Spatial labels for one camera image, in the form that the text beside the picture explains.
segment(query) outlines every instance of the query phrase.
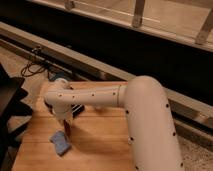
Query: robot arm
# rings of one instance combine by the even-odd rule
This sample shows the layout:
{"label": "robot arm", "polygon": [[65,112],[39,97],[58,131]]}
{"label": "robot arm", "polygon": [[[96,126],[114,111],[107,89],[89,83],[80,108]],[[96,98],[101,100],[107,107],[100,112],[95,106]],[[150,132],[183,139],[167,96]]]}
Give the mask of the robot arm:
{"label": "robot arm", "polygon": [[127,85],[68,90],[58,79],[45,94],[58,119],[66,119],[71,104],[125,108],[136,170],[184,171],[165,92],[158,81],[140,76]]}

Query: blue cloth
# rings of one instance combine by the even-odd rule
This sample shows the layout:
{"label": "blue cloth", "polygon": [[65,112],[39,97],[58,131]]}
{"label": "blue cloth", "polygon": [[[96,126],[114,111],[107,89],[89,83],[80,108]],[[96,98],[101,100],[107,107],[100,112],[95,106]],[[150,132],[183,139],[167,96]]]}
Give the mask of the blue cloth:
{"label": "blue cloth", "polygon": [[66,153],[71,148],[71,144],[69,142],[67,142],[66,136],[65,136],[64,132],[62,132],[62,131],[56,132],[50,138],[50,142],[55,144],[55,150],[59,156],[62,156],[64,153]]}

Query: black cable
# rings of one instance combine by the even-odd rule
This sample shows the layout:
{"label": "black cable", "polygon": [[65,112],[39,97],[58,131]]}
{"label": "black cable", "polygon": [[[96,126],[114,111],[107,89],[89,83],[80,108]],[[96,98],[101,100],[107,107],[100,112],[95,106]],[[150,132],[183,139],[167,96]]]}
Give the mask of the black cable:
{"label": "black cable", "polygon": [[[44,66],[45,60],[37,61],[36,59],[38,53],[39,53],[39,49],[37,48],[34,48],[31,50],[30,55],[28,57],[27,65],[21,69],[22,77],[31,77],[33,75],[42,73],[46,70]],[[36,65],[40,67],[36,71],[32,70],[32,66],[36,66]]]}

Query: wooden table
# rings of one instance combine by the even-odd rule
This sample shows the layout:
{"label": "wooden table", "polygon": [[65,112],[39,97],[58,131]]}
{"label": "wooden table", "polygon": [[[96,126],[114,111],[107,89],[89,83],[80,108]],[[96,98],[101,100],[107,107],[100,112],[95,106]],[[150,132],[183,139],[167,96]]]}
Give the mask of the wooden table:
{"label": "wooden table", "polygon": [[[71,82],[72,87],[78,89],[116,84],[121,83]],[[126,118],[119,108],[86,106],[74,119],[70,137],[72,149],[63,157],[56,154],[49,138],[63,127],[43,103],[43,94],[50,85],[47,82],[42,86],[12,170],[133,171]]]}

